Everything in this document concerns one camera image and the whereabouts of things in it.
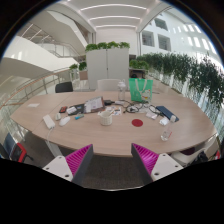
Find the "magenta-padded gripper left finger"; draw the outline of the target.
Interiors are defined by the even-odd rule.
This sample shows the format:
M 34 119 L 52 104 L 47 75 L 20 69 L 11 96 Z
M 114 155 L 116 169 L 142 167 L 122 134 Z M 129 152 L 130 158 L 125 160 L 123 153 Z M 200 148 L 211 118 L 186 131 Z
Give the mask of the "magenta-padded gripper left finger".
M 67 156 L 57 156 L 44 170 L 81 186 L 93 157 L 93 145 L 87 145 Z

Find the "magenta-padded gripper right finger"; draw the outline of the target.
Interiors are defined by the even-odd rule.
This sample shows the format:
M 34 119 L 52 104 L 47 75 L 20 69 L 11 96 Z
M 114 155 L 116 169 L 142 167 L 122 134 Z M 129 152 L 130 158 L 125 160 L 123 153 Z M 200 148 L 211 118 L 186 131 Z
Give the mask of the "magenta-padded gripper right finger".
M 144 185 L 182 169 L 168 154 L 157 154 L 135 143 L 131 145 L 131 153 Z

